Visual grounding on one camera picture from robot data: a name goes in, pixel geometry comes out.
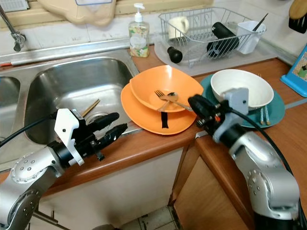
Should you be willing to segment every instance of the fork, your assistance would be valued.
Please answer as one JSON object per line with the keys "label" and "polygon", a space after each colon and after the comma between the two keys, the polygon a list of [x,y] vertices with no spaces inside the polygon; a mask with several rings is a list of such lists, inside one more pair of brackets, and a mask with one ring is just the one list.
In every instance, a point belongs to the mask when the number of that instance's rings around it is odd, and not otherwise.
{"label": "fork", "polygon": [[161,100],[170,101],[170,102],[172,102],[172,103],[175,103],[175,104],[177,104],[177,105],[179,105],[179,106],[185,108],[185,109],[188,110],[188,111],[193,111],[191,107],[186,106],[186,105],[184,105],[184,104],[182,104],[182,103],[179,103],[179,102],[177,102],[177,101],[175,101],[175,100],[172,100],[169,96],[165,95],[161,90],[156,90],[156,91],[154,91],[154,93],[155,93]]}

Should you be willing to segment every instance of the soap dispenser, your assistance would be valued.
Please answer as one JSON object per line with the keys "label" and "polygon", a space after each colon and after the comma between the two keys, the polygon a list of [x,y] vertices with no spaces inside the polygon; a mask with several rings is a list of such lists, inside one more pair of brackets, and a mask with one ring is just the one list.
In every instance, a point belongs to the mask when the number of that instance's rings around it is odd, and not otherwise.
{"label": "soap dispenser", "polygon": [[142,3],[135,3],[138,12],[134,21],[129,23],[130,55],[146,58],[149,55],[149,24],[143,22],[140,9],[145,9]]}

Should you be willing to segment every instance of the white bowl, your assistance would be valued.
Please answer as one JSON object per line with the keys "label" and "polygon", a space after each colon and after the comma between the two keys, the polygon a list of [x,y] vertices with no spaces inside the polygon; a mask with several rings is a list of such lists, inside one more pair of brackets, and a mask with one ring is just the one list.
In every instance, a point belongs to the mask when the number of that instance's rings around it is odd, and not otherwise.
{"label": "white bowl", "polygon": [[274,91],[268,82],[256,74],[239,69],[224,69],[216,72],[211,78],[211,87],[219,102],[224,99],[224,92],[230,89],[248,88],[249,110],[265,106],[274,97]]}

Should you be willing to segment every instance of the kitchen counter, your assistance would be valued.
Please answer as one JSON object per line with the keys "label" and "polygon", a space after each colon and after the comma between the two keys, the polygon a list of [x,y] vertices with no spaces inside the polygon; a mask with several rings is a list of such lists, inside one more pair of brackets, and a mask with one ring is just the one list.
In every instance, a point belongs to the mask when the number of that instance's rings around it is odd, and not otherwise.
{"label": "kitchen counter", "polygon": [[[148,58],[133,57],[133,61],[140,72],[164,64],[155,55],[153,46],[150,47]],[[288,72],[290,67],[276,58],[237,67],[236,69],[260,74],[281,95],[285,104],[303,99],[279,80],[283,74]],[[195,79],[200,82],[209,74],[196,76]],[[294,171],[305,208],[307,208],[307,192],[304,191],[307,188],[307,178],[304,175],[307,172],[305,167],[307,158],[304,153],[307,145],[303,137],[305,136],[304,131],[307,130],[307,125],[304,122],[306,118],[307,104],[299,105],[286,110],[285,118],[281,123],[266,129],[280,147]],[[184,132],[172,136],[161,136],[144,130],[121,137],[115,143],[103,149],[102,152],[106,157],[103,161],[98,162],[96,157],[92,156],[85,160],[84,165],[70,167],[45,195],[89,182],[179,147],[187,146],[194,140],[195,134],[199,131],[195,125],[192,125]],[[233,201],[242,219],[245,222],[252,221],[252,210],[245,180],[230,158],[227,149],[214,143],[211,137],[198,138],[196,144],[201,150],[203,159]],[[0,183],[7,175],[8,172],[0,174]]]}

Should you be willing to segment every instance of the floor tile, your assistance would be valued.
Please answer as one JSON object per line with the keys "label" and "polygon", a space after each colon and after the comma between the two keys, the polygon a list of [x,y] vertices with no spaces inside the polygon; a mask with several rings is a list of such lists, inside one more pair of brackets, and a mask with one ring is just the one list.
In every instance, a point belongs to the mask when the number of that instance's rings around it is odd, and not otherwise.
{"label": "floor tile", "polygon": [[154,230],[160,226],[172,222],[173,219],[168,207],[163,207],[139,218],[139,221],[141,223],[142,230]]}
{"label": "floor tile", "polygon": [[157,228],[156,230],[176,230],[176,227],[175,227],[174,222],[170,222],[168,224],[165,224],[165,225]]}
{"label": "floor tile", "polygon": [[120,227],[121,230],[141,230],[139,220],[135,219]]}
{"label": "floor tile", "polygon": [[174,209],[174,207],[173,206],[168,206],[168,210],[169,210],[169,212],[170,212],[170,214],[171,214],[171,216],[172,216],[172,219],[173,219],[173,221],[174,221],[174,223],[175,223],[175,226],[177,227],[177,229],[181,229],[180,227],[180,222],[179,222],[179,219],[178,219],[178,216],[177,216],[177,214],[176,214],[176,211],[175,211],[175,209]]}

